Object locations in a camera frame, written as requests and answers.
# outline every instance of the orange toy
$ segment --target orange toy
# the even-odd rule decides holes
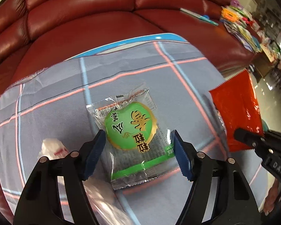
[[[222,17],[224,17],[225,19],[227,19],[233,23],[238,20],[237,15],[226,8],[224,8],[222,10]]]
[[[237,128],[263,136],[259,106],[248,71],[244,70],[210,93],[225,123],[229,150],[250,149],[233,137]]]

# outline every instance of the green apple-shaped label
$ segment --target green apple-shaped label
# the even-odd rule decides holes
[[[120,110],[111,110],[104,124],[107,138],[116,148],[138,148],[146,152],[157,129],[157,121],[151,110],[140,102],[132,102]]]

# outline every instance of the metal screw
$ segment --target metal screw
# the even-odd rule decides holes
[[[228,162],[231,163],[231,164],[234,164],[235,160],[233,158],[228,158]]]
[[[47,157],[41,157],[41,158],[40,158],[40,162],[41,162],[41,163],[44,163],[44,162],[46,162],[46,161],[47,161]]]
[[[203,152],[198,152],[197,153],[197,157],[199,158],[204,158],[205,157],[205,154]]]
[[[79,156],[79,152],[74,151],[71,153],[71,157],[77,157],[77,156]]]

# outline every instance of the gray cloth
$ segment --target gray cloth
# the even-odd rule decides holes
[[[149,41],[129,49],[71,59],[7,90],[0,98],[0,182],[12,211],[38,161],[43,139],[57,138],[69,151],[78,150],[98,131],[85,106],[129,92],[143,82],[168,129],[177,129],[184,141],[212,158],[230,156],[209,94],[224,79],[191,44]],[[221,148],[214,144],[215,137],[198,104],[221,137]],[[248,182],[254,178],[251,187],[260,205],[267,190],[266,172],[261,168],[255,175],[260,159],[249,151],[239,158]],[[108,182],[101,162],[93,177]],[[211,215],[216,185],[213,187],[205,219]],[[116,195],[135,224],[170,225],[177,221],[190,188],[191,183],[175,169],[155,180],[121,189]],[[61,197],[66,203],[64,193]],[[70,221],[68,208],[64,211]]]

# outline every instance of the plastic bag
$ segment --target plastic bag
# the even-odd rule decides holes
[[[87,109],[106,131],[101,157],[114,189],[149,181],[173,169],[164,163],[174,157],[170,130],[144,85],[87,105]]]
[[[44,139],[39,158],[47,156],[50,160],[59,159],[64,158],[68,153],[68,150],[61,141],[57,139]],[[64,185],[64,177],[58,176],[58,182]],[[109,183],[92,177],[82,183],[90,205],[100,224],[133,224],[125,212],[120,209],[120,204],[115,199],[114,191]]]
[[[263,136],[260,110],[248,71],[242,71],[210,93],[225,123],[229,150],[236,152],[250,149],[233,137],[237,128]]]

